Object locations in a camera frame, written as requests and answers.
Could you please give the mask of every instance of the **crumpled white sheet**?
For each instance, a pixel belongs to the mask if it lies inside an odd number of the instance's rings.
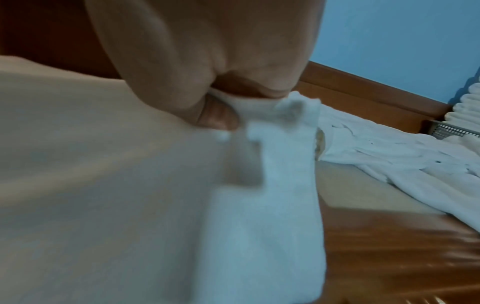
[[[323,161],[355,165],[480,232],[480,139],[443,140],[376,124],[322,105]]]
[[[320,103],[213,94],[244,118],[236,133],[153,110],[123,81],[1,58],[0,302],[315,300]]]

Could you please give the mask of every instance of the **bed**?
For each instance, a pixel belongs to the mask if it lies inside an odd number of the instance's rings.
[[[2,55],[119,77],[82,1],[7,0],[0,14]],[[41,66],[35,71],[45,72]],[[316,63],[309,63],[295,89],[338,110],[412,133],[421,129],[423,120],[438,119],[450,110]],[[480,237],[475,231],[353,166],[320,162],[316,172],[327,252],[327,279],[316,303],[480,302]],[[351,191],[340,191],[339,184]]]

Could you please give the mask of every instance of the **hand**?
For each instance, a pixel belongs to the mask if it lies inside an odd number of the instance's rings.
[[[234,130],[209,87],[281,98],[313,50],[324,0],[85,0],[108,56],[146,104],[194,125]]]

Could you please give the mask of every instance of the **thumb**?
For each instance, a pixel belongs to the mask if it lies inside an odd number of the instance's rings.
[[[200,102],[179,116],[190,124],[217,130],[232,131],[240,124],[235,110],[210,94],[204,95]]]

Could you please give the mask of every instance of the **light blue wall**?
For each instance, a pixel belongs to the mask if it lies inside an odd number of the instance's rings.
[[[480,68],[480,0],[327,0],[311,60],[448,102]]]

